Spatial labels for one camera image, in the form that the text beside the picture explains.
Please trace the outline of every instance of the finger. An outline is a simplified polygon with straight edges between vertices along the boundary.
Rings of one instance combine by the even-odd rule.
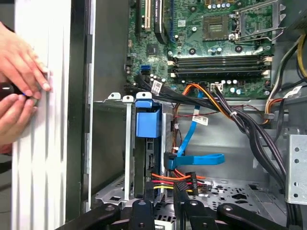
[[[19,74],[17,69],[7,60],[3,58],[0,60],[0,69],[3,74],[10,79],[25,95],[31,97],[33,95],[29,86],[24,82],[24,79]]]
[[[9,82],[9,79],[0,72],[0,82]]]
[[[19,134],[22,132],[25,128],[25,126],[28,124],[32,114],[36,111],[36,107],[34,106],[34,101],[29,99],[24,104],[24,109],[22,113],[20,114],[20,117],[16,124],[11,128],[10,133],[12,134]]]
[[[17,94],[11,94],[0,101],[0,117],[18,100]]]
[[[18,96],[18,100],[8,109],[8,111],[0,119],[0,133],[6,133],[18,121],[20,114],[24,108],[25,97]]]
[[[30,90],[35,93],[38,92],[34,74],[28,64],[18,55],[10,55],[9,61],[15,66],[18,72],[22,75],[25,83],[30,87]]]
[[[43,73],[48,73],[48,68],[38,59],[37,54],[34,51],[29,51],[29,57],[31,58],[30,67],[33,70],[35,79],[39,83],[39,85],[45,90],[51,90],[51,87],[44,77]]]

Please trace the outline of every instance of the blue sata port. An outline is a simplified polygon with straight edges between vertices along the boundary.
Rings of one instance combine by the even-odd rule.
[[[141,70],[150,70],[150,65],[141,65]]]
[[[150,65],[141,65],[141,74],[150,75],[151,66]]]

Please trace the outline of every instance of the green circuit board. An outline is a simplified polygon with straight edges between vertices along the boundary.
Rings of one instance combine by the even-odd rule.
[[[173,58],[212,58],[212,57],[246,57],[252,55],[272,56],[273,45],[268,39],[261,42],[242,42],[240,44],[228,40],[229,34],[235,27],[231,17],[234,11],[242,7],[251,6],[265,0],[168,0],[167,9],[171,25],[168,27],[169,42],[160,44],[154,33],[154,19],[151,19],[151,28],[141,32],[141,37],[135,34],[136,9],[130,10],[130,26],[128,40],[128,56],[132,58],[132,65],[127,71],[127,81],[134,83],[134,77],[140,73],[141,65],[151,66],[151,75],[174,91],[183,92],[187,83],[226,82],[222,93],[225,97],[239,97],[250,99],[266,98],[268,90],[266,83],[271,74],[261,77],[246,76],[234,81],[225,78],[216,80],[214,76],[197,78],[196,80],[178,80],[169,73],[168,60]],[[152,15],[154,0],[150,0]],[[242,35],[249,35],[255,31],[272,27],[272,6],[261,7],[244,14],[244,31]]]

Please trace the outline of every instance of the white label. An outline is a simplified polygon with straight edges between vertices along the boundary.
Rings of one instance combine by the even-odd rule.
[[[200,114],[200,110],[199,109],[194,109],[194,113],[193,113],[194,115],[198,115],[198,114]]]
[[[155,95],[159,95],[161,88],[162,88],[162,83],[158,82],[157,80],[153,81],[153,86],[152,86],[152,93]]]
[[[178,27],[185,27],[186,26],[186,20],[179,20],[178,21]]]
[[[292,91],[290,91],[289,93],[287,93],[283,98],[288,98],[292,95],[297,94],[300,90],[301,90],[302,86],[297,86],[295,87]]]
[[[192,121],[195,121],[203,126],[207,126],[209,119],[205,116],[193,116]]]

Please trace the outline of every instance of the screw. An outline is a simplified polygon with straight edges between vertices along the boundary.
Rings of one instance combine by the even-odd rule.
[[[195,200],[190,201],[190,204],[192,204],[193,206],[197,205],[197,202]]]
[[[231,211],[232,207],[230,207],[229,205],[225,205],[223,209],[225,209],[226,211]]]
[[[228,38],[229,38],[229,40],[233,40],[235,38],[235,35],[234,34],[230,34]]]
[[[112,205],[109,205],[107,208],[106,208],[106,211],[113,211],[115,208],[112,206]]]

